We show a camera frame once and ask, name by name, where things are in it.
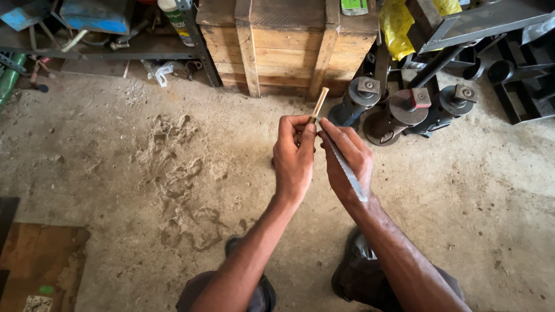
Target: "white plastic bag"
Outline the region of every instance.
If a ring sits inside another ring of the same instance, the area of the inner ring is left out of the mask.
[[[143,64],[144,69],[146,69],[147,72],[148,72],[147,78],[151,79],[152,77],[156,77],[156,80],[158,81],[158,84],[160,84],[160,86],[162,88],[168,86],[168,80],[164,76],[165,74],[173,73],[174,69],[176,71],[182,71],[185,68],[183,66],[183,64],[181,64],[177,61],[166,62],[162,66],[156,66],[151,61],[146,61],[144,59],[142,59],[140,61]]]

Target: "metal bracket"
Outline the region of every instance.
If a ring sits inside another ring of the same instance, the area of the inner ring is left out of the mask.
[[[196,6],[193,3],[193,0],[175,0],[175,4],[177,4],[177,8],[179,12],[181,12],[181,16],[183,17],[183,21],[185,21],[185,26],[187,27],[187,31],[195,44],[195,50],[200,57],[200,61],[204,66],[204,71],[208,76],[208,80],[212,87],[221,87],[221,79],[216,71],[216,66],[212,61],[212,57],[208,50],[206,49],[206,44],[204,43],[204,38],[200,34],[199,26],[195,22],[195,13],[197,10]]]
[[[5,56],[2,53],[0,53],[0,63],[6,65],[10,69],[13,69],[14,71],[18,72],[20,75],[23,75],[23,76],[26,76],[26,77],[30,76],[30,74],[27,72],[25,67],[23,67],[23,66],[19,65],[18,63],[12,61],[12,59],[10,59],[9,57]]]

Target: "left hand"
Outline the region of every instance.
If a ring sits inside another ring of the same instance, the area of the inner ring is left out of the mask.
[[[274,145],[276,196],[295,204],[304,199],[312,180],[316,125],[308,120],[308,115],[282,116]]]

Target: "bottle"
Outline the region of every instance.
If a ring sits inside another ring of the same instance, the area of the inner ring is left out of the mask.
[[[158,0],[158,6],[164,11],[164,14],[166,14],[170,20],[171,25],[175,28],[175,31],[179,34],[183,43],[188,47],[194,47],[195,44],[187,32],[185,21],[181,17],[181,12],[177,10],[175,0]]]

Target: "concrete floor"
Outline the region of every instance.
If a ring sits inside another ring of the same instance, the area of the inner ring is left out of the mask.
[[[265,209],[279,116],[310,105],[175,77],[160,88],[140,63],[128,79],[57,77],[49,93],[23,92],[0,114],[1,194],[22,198],[18,222],[91,232],[76,311],[174,310],[185,282],[217,269],[226,238]],[[489,83],[478,83],[480,103],[431,139],[368,143],[372,190],[459,280],[472,310],[552,311],[555,120],[511,126]],[[338,101],[327,100],[325,114]],[[354,222],[319,147],[315,159],[312,185],[266,267],[276,311],[360,311],[330,287]]]

